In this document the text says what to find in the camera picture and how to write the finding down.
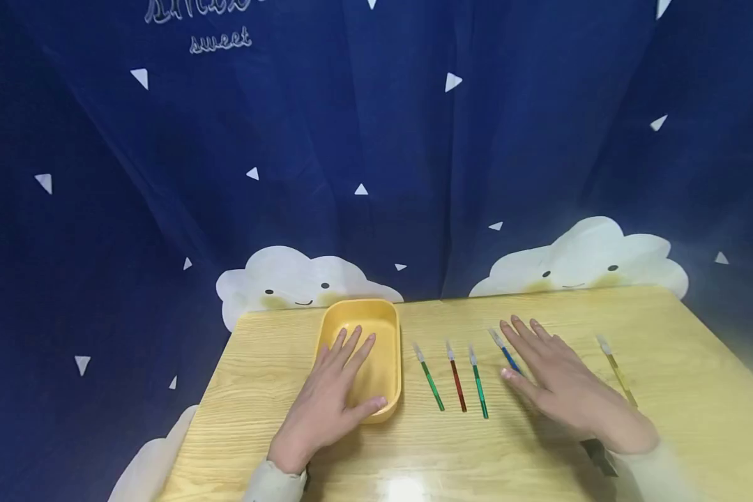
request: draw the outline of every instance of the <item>red paintbrush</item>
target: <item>red paintbrush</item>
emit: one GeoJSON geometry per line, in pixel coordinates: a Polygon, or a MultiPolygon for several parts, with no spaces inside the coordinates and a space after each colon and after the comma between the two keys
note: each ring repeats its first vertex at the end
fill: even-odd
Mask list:
{"type": "Polygon", "coordinates": [[[457,376],[457,366],[455,365],[455,353],[452,352],[452,347],[449,345],[449,340],[446,340],[446,353],[449,354],[449,363],[452,365],[452,374],[455,375],[455,385],[457,386],[457,396],[460,397],[460,408],[463,413],[466,412],[466,400],[463,398],[463,389],[460,386],[460,377],[457,376]]]}

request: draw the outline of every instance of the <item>yellow tray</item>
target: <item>yellow tray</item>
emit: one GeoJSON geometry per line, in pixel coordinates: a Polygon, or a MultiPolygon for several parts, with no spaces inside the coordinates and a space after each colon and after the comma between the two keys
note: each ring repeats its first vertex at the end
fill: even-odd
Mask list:
{"type": "Polygon", "coordinates": [[[402,334],[399,330],[399,313],[393,303],[385,300],[345,300],[329,307],[321,322],[315,358],[323,344],[331,347],[335,343],[340,329],[345,327],[351,334],[357,324],[363,327],[357,349],[371,333],[376,333],[376,343],[354,379],[347,404],[356,406],[368,397],[385,396],[388,405],[363,423],[385,422],[396,411],[399,396],[402,395],[402,334]]]}

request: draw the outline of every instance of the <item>wrist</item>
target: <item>wrist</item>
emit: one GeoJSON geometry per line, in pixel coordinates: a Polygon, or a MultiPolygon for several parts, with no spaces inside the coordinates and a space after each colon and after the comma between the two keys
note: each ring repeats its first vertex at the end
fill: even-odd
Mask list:
{"type": "Polygon", "coordinates": [[[653,423],[638,411],[616,416],[596,430],[594,435],[605,448],[619,455],[644,455],[654,450],[660,442],[653,423]]]}
{"type": "Polygon", "coordinates": [[[267,460],[278,467],[285,474],[301,474],[310,463],[314,451],[302,441],[285,437],[277,433],[271,441],[267,460]]]}

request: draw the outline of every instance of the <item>blue curtain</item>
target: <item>blue curtain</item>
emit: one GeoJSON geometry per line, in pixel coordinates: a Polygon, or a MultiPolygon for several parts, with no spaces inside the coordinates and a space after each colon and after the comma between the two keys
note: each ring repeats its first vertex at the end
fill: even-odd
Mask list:
{"type": "Polygon", "coordinates": [[[0,1],[0,501],[106,501],[239,313],[647,282],[753,368],[753,1],[0,1]]]}

